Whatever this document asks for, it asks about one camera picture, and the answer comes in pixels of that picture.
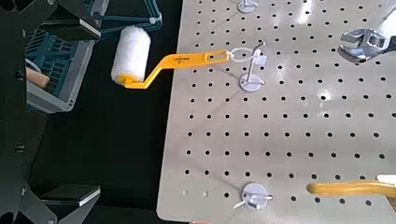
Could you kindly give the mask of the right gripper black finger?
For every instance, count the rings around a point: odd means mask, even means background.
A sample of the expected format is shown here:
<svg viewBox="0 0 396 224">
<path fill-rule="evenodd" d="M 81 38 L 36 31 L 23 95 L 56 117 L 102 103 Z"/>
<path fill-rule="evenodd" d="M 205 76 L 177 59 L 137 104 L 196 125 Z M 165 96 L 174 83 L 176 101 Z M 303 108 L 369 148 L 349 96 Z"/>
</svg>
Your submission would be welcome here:
<svg viewBox="0 0 396 224">
<path fill-rule="evenodd" d="M 99 186 L 62 185 L 41 195 L 40 200 L 56 215 L 56 224 L 82 224 L 100 194 Z"/>
<path fill-rule="evenodd" d="M 56 0 L 57 8 L 40 28 L 65 40 L 96 40 L 99 26 L 81 0 Z"/>
</svg>

